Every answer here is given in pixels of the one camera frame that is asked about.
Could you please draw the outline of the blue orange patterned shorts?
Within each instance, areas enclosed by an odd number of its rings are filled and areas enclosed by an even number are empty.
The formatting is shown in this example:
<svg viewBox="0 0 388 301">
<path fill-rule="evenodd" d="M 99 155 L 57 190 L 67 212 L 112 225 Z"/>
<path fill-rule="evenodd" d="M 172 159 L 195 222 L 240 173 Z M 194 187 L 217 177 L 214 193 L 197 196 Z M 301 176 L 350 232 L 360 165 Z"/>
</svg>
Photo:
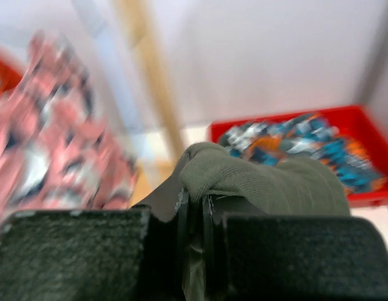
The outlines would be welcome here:
<svg viewBox="0 0 388 301">
<path fill-rule="evenodd" d="M 320 114 L 303 114 L 284 122 L 234 125 L 218 143 L 233 157 L 268 166 L 294 156 L 315 159 L 333 171 L 347 194 L 378 191 L 388 181 L 358 140 L 340 134 Z"/>
</svg>

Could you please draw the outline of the olive green shorts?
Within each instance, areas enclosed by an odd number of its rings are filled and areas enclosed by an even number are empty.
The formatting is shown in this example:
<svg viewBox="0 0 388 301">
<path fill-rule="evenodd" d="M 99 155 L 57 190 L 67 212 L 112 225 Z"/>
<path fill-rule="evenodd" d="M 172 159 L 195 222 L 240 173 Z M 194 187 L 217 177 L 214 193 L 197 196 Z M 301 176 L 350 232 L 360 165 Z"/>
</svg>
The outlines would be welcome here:
<svg viewBox="0 0 388 301">
<path fill-rule="evenodd" d="M 349 216 L 343 185 L 322 163 L 295 156 L 276 166 L 255 164 L 229 155 L 212 142 L 190 145 L 172 174 L 140 204 L 161 221 L 177 213 L 186 189 L 197 209 L 204 196 L 245 198 L 262 213 L 298 216 Z"/>
</svg>

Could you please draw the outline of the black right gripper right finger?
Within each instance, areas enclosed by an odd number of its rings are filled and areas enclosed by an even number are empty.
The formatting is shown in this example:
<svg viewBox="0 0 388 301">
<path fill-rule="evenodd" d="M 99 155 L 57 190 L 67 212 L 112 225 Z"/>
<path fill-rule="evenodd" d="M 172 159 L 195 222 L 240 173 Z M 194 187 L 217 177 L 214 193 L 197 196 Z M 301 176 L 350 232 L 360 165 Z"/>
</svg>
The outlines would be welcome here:
<svg viewBox="0 0 388 301">
<path fill-rule="evenodd" d="M 202 199 L 211 300 L 388 300 L 388 252 L 369 221 L 273 216 L 240 197 Z"/>
</svg>

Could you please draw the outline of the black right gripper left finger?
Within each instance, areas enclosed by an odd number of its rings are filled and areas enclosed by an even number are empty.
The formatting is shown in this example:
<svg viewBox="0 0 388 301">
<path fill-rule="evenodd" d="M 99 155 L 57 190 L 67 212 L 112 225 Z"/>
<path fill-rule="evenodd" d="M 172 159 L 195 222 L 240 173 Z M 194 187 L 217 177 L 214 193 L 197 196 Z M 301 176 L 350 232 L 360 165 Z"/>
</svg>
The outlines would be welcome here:
<svg viewBox="0 0 388 301">
<path fill-rule="evenodd" d="M 18 211 L 0 226 L 0 300 L 184 300 L 189 195 L 128 210 Z"/>
</svg>

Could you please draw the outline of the pink shark print shorts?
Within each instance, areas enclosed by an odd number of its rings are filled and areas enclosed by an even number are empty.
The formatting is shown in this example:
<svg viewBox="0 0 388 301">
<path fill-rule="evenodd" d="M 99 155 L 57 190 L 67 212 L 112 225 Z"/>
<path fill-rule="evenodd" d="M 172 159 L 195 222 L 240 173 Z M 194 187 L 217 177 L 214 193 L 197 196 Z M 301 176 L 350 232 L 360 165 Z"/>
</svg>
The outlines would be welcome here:
<svg viewBox="0 0 388 301">
<path fill-rule="evenodd" d="M 0 98 L 0 224 L 24 209 L 125 209 L 135 158 L 96 105 L 90 75 L 72 47 L 44 33 Z"/>
</svg>

